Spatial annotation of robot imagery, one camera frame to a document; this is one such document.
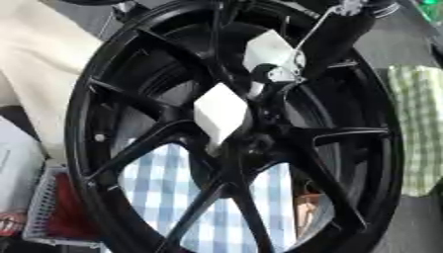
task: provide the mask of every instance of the table surface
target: table surface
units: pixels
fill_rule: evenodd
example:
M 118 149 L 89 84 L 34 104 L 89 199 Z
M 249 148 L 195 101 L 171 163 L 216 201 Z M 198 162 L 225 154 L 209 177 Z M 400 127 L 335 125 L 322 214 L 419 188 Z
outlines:
M 82 7 L 59 1 L 42 1 L 101 40 L 107 39 L 121 26 L 111 17 L 109 6 Z M 139 0 L 139 2 L 154 7 L 165 1 Z M 356 46 L 378 69 L 390 65 L 437 66 L 429 53 L 424 35 L 407 19 L 406 11 L 402 9 L 379 21 Z M 437 194 L 433 193 L 423 198 L 401 197 L 390 228 L 375 253 L 442 251 L 443 219 Z

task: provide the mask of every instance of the wheel spoke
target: wheel spoke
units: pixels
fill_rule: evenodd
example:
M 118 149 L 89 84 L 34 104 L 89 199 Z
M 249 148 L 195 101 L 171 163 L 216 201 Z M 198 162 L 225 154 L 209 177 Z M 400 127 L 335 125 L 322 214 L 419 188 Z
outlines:
M 389 131 L 380 127 L 293 128 L 291 136 L 302 136 L 315 146 L 327 145 L 346 139 L 388 136 Z
M 233 199 L 254 236 L 258 252 L 274 252 L 271 239 L 248 187 L 242 184 L 236 190 Z
M 145 134 L 89 176 L 88 180 L 94 180 L 107 171 L 120 174 L 128 164 L 162 144 L 173 142 L 171 136 L 173 136 L 174 133 L 184 130 L 193 124 L 194 122 L 191 120 L 180 120 L 168 123 L 159 122 L 155 124 Z
M 189 135 L 182 136 L 177 141 L 178 144 L 183 146 L 188 150 L 191 157 L 199 163 L 201 166 L 206 168 L 209 172 L 215 173 L 220 170 L 216 159 L 211 156 L 206 150 L 206 144 L 209 141 L 203 137 L 198 137 L 198 133 L 193 134 L 193 137 Z
M 177 61 L 182 63 L 182 65 L 194 75 L 194 78 L 201 85 L 207 85 L 208 83 L 214 82 L 211 70 L 208 68 L 205 61 L 188 48 L 175 42 L 171 42 L 167 38 L 153 33 L 152 31 L 138 30 L 138 38 L 142 42 L 141 47 L 145 46 L 148 50 L 151 50 L 154 46 L 158 46 L 160 49 L 170 54 Z
M 141 111 L 144 114 L 147 114 L 155 120 L 158 120 L 161 117 L 164 110 L 171 107 L 155 99 L 142 97 L 139 94 L 125 90 L 121 87 L 111 85 L 109 83 L 99 81 L 94 78 L 90 78 L 90 83 L 93 88 L 98 87 L 112 93 L 125 104 L 134 107 L 135 109 Z
M 197 219 L 221 196 L 224 187 L 221 176 L 215 177 L 204 186 L 155 252 L 169 252 L 170 248 L 176 247 Z
M 346 192 L 323 163 L 318 153 L 310 148 L 299 149 L 299 151 L 303 159 L 291 163 L 300 165 L 300 169 L 328 195 L 334 204 L 337 224 L 341 227 L 366 228 L 366 222 L 362 215 L 351 204 Z

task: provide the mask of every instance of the white foam block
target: white foam block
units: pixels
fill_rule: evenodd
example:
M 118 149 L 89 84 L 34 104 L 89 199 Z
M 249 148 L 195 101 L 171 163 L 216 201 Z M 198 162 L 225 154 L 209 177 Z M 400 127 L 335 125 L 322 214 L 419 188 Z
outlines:
M 249 72 L 263 63 L 283 66 L 293 56 L 293 51 L 285 39 L 274 30 L 269 30 L 247 43 L 243 66 Z
M 220 145 L 243 124 L 246 110 L 247 103 L 219 83 L 194 102 L 194 119 L 212 145 Z

